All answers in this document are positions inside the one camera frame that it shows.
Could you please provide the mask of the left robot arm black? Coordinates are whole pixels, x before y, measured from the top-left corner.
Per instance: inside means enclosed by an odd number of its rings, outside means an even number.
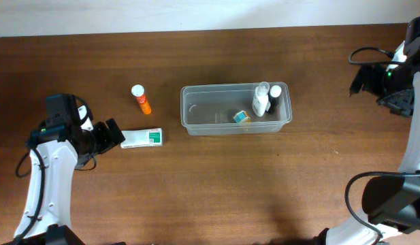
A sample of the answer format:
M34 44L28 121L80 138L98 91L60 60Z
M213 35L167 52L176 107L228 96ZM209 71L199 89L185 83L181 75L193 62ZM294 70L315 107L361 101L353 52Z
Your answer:
M93 124L93 113L76 95L46 98L48 117L27 140L31 160L29 190L13 244L81 244L71 229L71 184L83 170L121 144L125 137L114 119Z

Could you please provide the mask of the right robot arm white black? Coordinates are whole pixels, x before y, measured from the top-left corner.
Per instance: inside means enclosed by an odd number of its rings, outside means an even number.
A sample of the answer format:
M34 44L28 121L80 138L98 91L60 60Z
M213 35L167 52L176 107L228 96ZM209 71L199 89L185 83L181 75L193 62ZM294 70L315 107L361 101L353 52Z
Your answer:
M420 230L420 16L408 23L400 46L384 53L389 61L358 63L349 93L367 91L392 114L412 119L404 158L396 172L353 176L344 191L350 218L324 229L311 244L384 244Z

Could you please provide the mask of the white spray bottle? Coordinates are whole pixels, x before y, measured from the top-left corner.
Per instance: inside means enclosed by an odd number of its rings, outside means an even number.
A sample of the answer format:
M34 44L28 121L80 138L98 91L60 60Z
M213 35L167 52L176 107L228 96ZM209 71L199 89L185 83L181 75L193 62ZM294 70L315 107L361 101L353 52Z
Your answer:
M270 85L267 82L261 82L256 88L253 95L252 108L253 112L258 116L262 117L265 113L268 104L268 92Z

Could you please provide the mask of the white green medicine box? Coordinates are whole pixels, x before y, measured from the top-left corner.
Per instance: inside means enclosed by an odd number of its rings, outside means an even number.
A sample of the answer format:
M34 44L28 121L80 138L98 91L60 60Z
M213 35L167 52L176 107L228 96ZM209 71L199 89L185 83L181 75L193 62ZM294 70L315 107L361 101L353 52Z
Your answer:
M140 148L163 145L163 131L161 128L122 131L122 134L125 137L125 141L120 144L121 148Z

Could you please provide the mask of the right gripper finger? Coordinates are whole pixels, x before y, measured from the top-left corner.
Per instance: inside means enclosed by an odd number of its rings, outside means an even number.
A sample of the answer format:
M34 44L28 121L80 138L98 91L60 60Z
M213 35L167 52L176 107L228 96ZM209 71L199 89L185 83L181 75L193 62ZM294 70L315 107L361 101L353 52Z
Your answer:
M406 89L378 99L377 104L390 109L391 114L411 117L414 112L414 89Z
M368 78L368 66L361 66L357 72L355 78L353 79L349 87L349 95L355 95L360 92L363 85L365 84L366 78Z

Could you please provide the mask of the small jar gold lid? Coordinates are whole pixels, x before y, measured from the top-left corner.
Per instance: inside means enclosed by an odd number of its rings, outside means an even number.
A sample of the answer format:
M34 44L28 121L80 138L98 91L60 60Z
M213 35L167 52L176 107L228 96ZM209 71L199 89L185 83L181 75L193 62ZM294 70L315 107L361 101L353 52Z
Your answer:
M237 112L236 114L234 114L233 119L235 123L238 123L238 124L251 122L251 118L245 110L241 110Z

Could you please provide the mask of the clear plastic container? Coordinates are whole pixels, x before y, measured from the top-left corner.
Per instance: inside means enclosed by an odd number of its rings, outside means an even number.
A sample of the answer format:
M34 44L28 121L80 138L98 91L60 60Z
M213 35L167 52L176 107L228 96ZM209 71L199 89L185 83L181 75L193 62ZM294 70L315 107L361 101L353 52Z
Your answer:
M252 108L255 83L207 84L185 86L181 90L181 123L189 135L231 135L243 133L275 133L291 122L293 113L288 86L284 82L271 82L279 85L282 94L273 114L264 113L258 117ZM245 110L251 118L250 123L235 123L233 116Z

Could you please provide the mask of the dark bottle white cap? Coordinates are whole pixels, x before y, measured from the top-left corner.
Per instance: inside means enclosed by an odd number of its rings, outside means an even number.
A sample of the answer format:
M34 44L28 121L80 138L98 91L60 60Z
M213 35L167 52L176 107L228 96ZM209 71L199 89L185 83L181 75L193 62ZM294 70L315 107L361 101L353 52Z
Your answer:
M273 114L278 107L279 99L282 94L282 88L279 85L274 85L270 88L268 93L268 104L266 106L266 112Z

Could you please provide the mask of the orange tablet tube white cap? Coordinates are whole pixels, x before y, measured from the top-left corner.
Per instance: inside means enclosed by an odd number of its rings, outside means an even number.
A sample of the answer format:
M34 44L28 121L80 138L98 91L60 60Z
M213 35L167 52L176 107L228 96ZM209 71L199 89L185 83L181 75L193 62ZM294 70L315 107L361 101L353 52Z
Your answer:
M145 115L151 114L152 109L145 94L145 89L142 85L136 84L131 88L131 94L137 100L142 112Z

